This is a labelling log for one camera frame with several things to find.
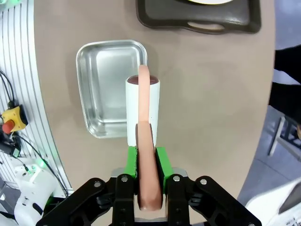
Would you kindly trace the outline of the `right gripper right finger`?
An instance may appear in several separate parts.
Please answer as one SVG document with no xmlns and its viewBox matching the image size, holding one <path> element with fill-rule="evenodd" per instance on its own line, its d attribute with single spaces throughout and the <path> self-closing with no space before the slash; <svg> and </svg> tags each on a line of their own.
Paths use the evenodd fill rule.
<svg viewBox="0 0 301 226">
<path fill-rule="evenodd" d="M 175 173 L 165 148 L 155 151 L 166 220 L 157 226 L 189 226 L 189 209 L 205 218 L 206 226 L 260 226 L 261 221 L 209 176 L 191 180 Z"/>
</svg>

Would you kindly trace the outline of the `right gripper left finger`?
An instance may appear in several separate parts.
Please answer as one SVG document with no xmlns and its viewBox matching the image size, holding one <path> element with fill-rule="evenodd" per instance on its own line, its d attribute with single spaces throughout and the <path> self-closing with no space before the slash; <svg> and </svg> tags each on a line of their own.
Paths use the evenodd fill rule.
<svg viewBox="0 0 301 226">
<path fill-rule="evenodd" d="M 134 226 L 137 149 L 130 146 L 126 167 L 107 182 L 92 178 L 37 222 L 39 226 L 90 226 L 112 210 L 112 226 Z"/>
</svg>

